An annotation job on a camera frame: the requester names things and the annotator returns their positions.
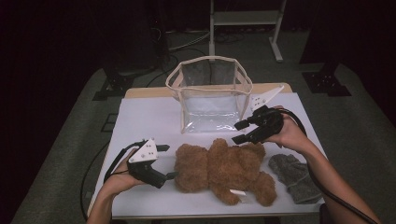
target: human arm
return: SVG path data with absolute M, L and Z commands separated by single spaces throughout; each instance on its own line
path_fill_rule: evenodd
M 269 137 L 265 141 L 274 142 L 280 147 L 286 147 L 302 154 L 305 157 L 313 175 L 325 189 L 336 195 L 338 198 L 341 198 L 345 202 L 351 204 L 376 223 L 380 223 L 378 217 L 367 203 L 337 173 L 334 167 L 320 152 L 318 147 L 310 141 L 295 124 L 294 120 L 288 115 L 283 116 L 284 126 L 281 132 Z M 343 205 L 334 201 L 328 195 L 322 195 L 335 223 L 367 223 Z
M 126 161 L 132 153 L 133 152 L 120 162 L 113 175 L 111 175 L 100 188 L 95 202 L 93 203 L 87 223 L 108 224 L 111 219 L 111 208 L 116 196 L 136 185 L 144 184 L 142 181 L 137 180 L 128 174 Z

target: teddy bear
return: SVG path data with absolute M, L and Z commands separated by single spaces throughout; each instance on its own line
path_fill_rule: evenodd
M 276 186 L 270 175 L 260 171 L 264 156 L 265 149 L 260 143 L 228 146 L 218 138 L 209 150 L 183 144 L 176 151 L 175 183 L 185 193 L 210 189 L 228 205 L 240 201 L 230 189 L 251 191 L 258 203 L 270 206 L 276 199 Z

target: clear plastic bag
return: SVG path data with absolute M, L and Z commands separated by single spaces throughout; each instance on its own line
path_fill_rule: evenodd
M 205 56 L 180 63 L 166 86 L 181 104 L 181 132 L 234 131 L 253 89 L 236 59 Z

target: white tabletop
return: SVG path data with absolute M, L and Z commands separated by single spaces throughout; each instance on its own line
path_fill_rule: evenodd
M 308 137 L 323 152 L 297 93 L 278 94 L 268 104 L 268 106 L 274 105 L 283 105 L 296 114 L 305 126 Z M 182 144 L 188 143 L 209 148 L 214 139 L 224 138 L 229 145 L 234 145 L 232 137 L 242 133 L 180 133 L 180 112 L 179 102 L 171 97 L 122 100 L 91 206 L 98 190 L 102 187 L 104 175 L 111 162 L 123 148 L 133 142 L 140 142 L 142 139 L 152 137 L 158 145 L 169 145 L 168 151 L 160 152 L 160 158 L 152 164 L 154 169 L 167 174 L 174 171 L 175 152 Z M 251 111 L 248 109 L 245 117 L 250 115 Z M 247 131 L 254 128 L 254 125 L 250 125 Z M 114 218 L 254 217 L 318 212 L 319 206 L 323 203 L 322 199 L 313 204 L 295 204 L 286 192 L 285 185 L 277 180 L 277 176 L 268 167 L 269 159 L 275 154 L 292 154 L 302 162 L 305 162 L 304 158 L 292 150 L 279 148 L 272 143 L 265 143 L 264 147 L 267 155 L 261 168 L 276 181 L 277 198 L 272 206 L 261 206 L 255 201 L 254 195 L 249 192 L 247 192 L 247 196 L 251 203 L 226 205 L 216 198 L 209 189 L 199 193 L 181 193 L 176 189 L 174 181 L 168 180 L 161 189 L 146 185 L 137 186 L 121 193 L 114 201 L 112 215 Z

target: dark background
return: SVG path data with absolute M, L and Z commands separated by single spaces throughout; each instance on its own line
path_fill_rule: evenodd
M 79 93 L 97 69 L 105 63 L 132 62 L 139 68 L 161 63 L 166 45 L 151 41 L 152 27 L 208 29 L 209 1 L 146 2 L 0 2 L 1 92 L 6 105 L 1 110 L 3 223 L 13 218 Z M 219 10 L 272 9 L 278 4 L 216 1 Z M 311 28 L 302 63 L 335 57 L 346 64 L 395 124 L 391 101 L 396 96 L 395 28 L 389 6 L 384 1 L 289 0 L 282 29 Z

